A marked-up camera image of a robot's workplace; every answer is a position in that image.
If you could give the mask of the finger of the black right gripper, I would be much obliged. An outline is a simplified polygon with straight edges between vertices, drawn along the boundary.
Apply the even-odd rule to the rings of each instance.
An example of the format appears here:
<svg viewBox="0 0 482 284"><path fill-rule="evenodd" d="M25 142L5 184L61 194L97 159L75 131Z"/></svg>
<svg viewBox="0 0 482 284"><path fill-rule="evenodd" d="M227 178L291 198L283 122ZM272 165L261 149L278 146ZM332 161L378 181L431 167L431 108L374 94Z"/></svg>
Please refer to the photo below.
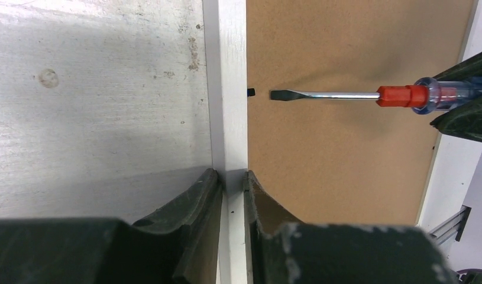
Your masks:
<svg viewBox="0 0 482 284"><path fill-rule="evenodd" d="M482 143L482 96L436 117L430 125L441 134Z"/></svg>
<svg viewBox="0 0 482 284"><path fill-rule="evenodd" d="M472 77L482 77L482 52L441 72L435 76L436 80L455 81Z"/></svg>

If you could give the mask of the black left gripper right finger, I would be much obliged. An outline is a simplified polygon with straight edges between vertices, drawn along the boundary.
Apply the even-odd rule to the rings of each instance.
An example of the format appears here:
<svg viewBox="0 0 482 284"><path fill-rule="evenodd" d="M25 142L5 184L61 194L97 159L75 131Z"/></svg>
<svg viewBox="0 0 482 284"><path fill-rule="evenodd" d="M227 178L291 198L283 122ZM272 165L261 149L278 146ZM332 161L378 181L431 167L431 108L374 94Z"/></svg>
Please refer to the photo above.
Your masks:
<svg viewBox="0 0 482 284"><path fill-rule="evenodd" d="M249 283L457 283L423 230L398 225L310 224L244 174Z"/></svg>

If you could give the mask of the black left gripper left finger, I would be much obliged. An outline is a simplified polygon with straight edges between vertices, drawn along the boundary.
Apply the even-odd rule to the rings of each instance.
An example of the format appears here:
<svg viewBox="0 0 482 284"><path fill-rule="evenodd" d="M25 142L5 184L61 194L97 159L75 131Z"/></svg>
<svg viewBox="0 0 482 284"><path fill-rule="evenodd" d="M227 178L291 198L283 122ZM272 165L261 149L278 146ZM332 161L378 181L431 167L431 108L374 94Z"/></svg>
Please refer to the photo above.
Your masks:
<svg viewBox="0 0 482 284"><path fill-rule="evenodd" d="M215 283L222 185L207 169L133 224L0 219L0 283Z"/></svg>

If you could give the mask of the white picture frame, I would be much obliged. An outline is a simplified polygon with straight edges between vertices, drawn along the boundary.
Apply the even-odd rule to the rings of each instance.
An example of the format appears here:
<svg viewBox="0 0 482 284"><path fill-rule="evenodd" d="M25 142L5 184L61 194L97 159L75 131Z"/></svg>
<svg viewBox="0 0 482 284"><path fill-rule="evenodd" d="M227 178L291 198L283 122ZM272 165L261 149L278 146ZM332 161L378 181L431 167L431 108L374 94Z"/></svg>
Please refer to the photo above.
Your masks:
<svg viewBox="0 0 482 284"><path fill-rule="evenodd" d="M204 1L203 29L212 161L225 188L216 281L251 283L242 190L242 177L248 168L245 1ZM428 229L460 208L481 153L482 143L438 136L416 219L418 226Z"/></svg>

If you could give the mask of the blue red screwdriver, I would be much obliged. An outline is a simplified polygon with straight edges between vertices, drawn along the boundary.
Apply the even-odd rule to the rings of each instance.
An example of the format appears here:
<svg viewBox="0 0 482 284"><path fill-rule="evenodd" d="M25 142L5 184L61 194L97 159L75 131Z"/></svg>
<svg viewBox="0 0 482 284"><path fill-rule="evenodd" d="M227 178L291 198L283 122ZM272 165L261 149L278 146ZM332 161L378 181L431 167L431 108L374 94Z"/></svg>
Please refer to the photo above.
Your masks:
<svg viewBox="0 0 482 284"><path fill-rule="evenodd" d="M375 101L380 107L410 108L419 115L450 111L482 96L482 77L459 81L421 78L413 85L380 86L376 92L304 92L289 89L270 91L275 101L326 99Z"/></svg>

